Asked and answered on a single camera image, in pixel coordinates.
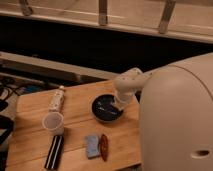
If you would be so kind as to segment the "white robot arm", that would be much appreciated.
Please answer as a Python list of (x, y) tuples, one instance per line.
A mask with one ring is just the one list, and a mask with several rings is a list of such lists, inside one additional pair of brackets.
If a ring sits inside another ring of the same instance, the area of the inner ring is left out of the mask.
[(141, 93), (142, 171), (213, 171), (213, 52), (114, 79), (115, 106)]

